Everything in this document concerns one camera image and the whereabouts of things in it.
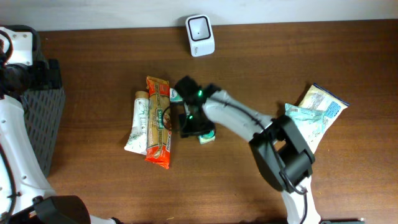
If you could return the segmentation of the orange spaghetti package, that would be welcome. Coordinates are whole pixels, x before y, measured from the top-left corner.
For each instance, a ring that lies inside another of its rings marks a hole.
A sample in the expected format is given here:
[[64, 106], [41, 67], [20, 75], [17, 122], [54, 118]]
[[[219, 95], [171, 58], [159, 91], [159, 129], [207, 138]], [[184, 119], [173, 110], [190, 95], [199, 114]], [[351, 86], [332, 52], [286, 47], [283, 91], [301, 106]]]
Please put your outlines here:
[[149, 92], [146, 161], [169, 169], [172, 138], [169, 82], [148, 76], [146, 83]]

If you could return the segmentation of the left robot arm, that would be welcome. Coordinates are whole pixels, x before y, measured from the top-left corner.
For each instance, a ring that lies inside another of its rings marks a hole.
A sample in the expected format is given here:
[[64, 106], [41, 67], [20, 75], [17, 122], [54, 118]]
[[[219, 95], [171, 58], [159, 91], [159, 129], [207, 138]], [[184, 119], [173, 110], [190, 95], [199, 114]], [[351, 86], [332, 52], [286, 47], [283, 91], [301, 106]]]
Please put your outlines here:
[[1, 26], [1, 223], [119, 223], [90, 215], [76, 195], [57, 195], [35, 156], [25, 125], [29, 90], [61, 90], [59, 62], [47, 60], [26, 25]]

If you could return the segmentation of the white tube with cork cap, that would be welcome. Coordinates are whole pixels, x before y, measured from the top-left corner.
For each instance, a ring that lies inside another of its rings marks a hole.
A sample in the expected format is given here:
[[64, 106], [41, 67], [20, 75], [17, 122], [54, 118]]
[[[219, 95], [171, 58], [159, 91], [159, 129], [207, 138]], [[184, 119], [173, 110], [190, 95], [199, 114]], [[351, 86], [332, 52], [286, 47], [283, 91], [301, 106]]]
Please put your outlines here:
[[137, 91], [135, 93], [132, 128], [127, 143], [126, 151], [146, 155], [147, 132], [149, 122], [149, 93]]

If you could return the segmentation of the teal wet wipes pouch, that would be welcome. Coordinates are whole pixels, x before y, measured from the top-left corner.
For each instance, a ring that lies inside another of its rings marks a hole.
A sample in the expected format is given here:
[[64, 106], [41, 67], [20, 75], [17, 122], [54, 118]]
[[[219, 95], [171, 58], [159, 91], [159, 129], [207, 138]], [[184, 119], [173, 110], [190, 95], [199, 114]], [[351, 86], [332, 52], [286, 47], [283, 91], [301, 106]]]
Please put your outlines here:
[[301, 108], [286, 103], [285, 115], [295, 123], [307, 142], [316, 140], [324, 133], [324, 111]]

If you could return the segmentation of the small teal tissue pack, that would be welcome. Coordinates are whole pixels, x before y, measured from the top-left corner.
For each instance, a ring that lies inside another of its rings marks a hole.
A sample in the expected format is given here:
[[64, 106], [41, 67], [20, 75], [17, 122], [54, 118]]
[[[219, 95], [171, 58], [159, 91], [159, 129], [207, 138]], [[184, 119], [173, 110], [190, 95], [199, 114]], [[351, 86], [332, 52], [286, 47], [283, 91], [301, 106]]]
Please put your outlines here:
[[204, 134], [198, 137], [200, 144], [206, 144], [215, 140], [215, 130], [210, 131], [208, 134]]

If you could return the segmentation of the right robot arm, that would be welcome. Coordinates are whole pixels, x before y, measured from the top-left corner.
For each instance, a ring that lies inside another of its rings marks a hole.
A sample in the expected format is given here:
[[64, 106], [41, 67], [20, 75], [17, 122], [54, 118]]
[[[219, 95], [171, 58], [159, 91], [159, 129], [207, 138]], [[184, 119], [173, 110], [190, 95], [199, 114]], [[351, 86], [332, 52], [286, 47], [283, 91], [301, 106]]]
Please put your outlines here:
[[189, 76], [174, 88], [185, 107], [179, 116], [181, 137], [208, 134], [216, 124], [228, 128], [248, 142], [261, 176], [281, 193], [287, 223], [321, 223], [311, 190], [315, 156], [291, 118], [264, 115], [214, 84], [202, 88]]

